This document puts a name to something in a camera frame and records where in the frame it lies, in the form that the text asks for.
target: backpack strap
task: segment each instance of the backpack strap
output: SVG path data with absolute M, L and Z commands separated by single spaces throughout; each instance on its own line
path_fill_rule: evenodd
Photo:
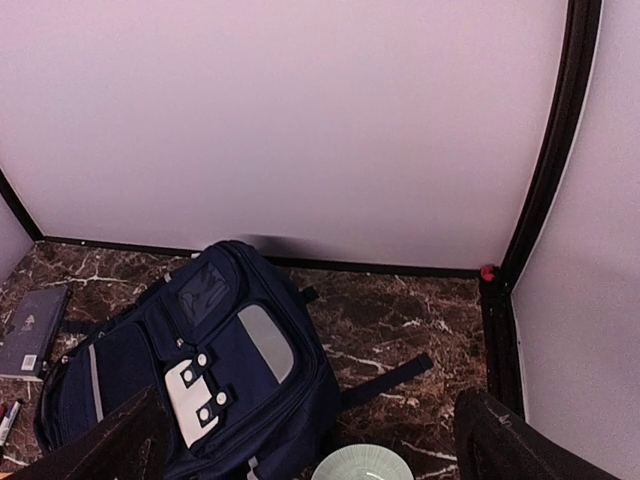
M 413 360 L 400 365 L 387 373 L 368 382 L 345 390 L 341 394 L 342 411 L 358 407 L 373 400 L 379 394 L 397 387 L 401 383 L 417 377 L 433 367 L 433 362 L 426 353 L 421 353 Z

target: reflective strip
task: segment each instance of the reflective strip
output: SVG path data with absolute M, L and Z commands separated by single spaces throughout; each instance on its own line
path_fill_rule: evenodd
M 91 365 L 91 389 L 93 390 L 93 403 L 96 407 L 98 422 L 104 418 L 102 413 L 102 398 L 100 398 L 100 384 L 98 383 L 98 364 L 96 362 L 96 349 L 89 345 L 89 363 Z
M 253 471 L 258 466 L 258 459 L 256 457 L 252 457 L 249 459 L 249 468 L 251 471 L 247 473 L 247 480 L 260 480 L 255 472 Z
M 278 383 L 282 383 L 293 369 L 293 351 L 278 326 L 259 305 L 249 305 L 238 313 L 260 355 L 271 369 Z

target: barcode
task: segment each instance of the barcode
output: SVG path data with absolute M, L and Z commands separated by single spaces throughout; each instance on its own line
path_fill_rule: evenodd
M 26 370 L 32 372 L 34 368 L 36 368 L 36 361 L 38 360 L 37 355 L 25 355 L 22 359 L 22 368 L 21 370 Z

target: white wall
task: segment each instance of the white wall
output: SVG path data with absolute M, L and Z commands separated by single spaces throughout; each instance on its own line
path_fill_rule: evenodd
M 33 242 L 0 197 L 0 286 Z
M 565 10 L 3 2 L 0 164 L 48 235 L 186 248 L 277 237 L 335 260 L 499 262 Z
M 528 420 L 640 478 L 640 4 L 606 2 L 580 131 L 514 306 Z

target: black metal frame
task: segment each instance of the black metal frame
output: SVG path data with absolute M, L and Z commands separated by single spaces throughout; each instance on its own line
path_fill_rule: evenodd
M 596 48 L 602 0 L 569 0 L 562 56 L 553 103 L 540 155 L 513 237 L 493 281 L 481 280 L 482 314 L 487 347 L 489 390 L 509 409 L 523 415 L 522 380 L 516 325 L 511 305 L 513 291 L 531 256 L 555 198 L 573 143 L 587 92 Z M 45 237 L 0 172 L 0 194 L 34 241 L 188 256 L 192 250 Z M 322 268 L 418 276 L 472 278 L 475 270 L 419 268 L 397 265 L 328 262 L 271 257 L 281 266 Z
M 492 281 L 481 280 L 489 391 L 524 417 L 518 337 L 511 293 L 540 236 L 558 191 L 587 94 L 602 0 L 570 0 L 547 129 L 524 207 Z

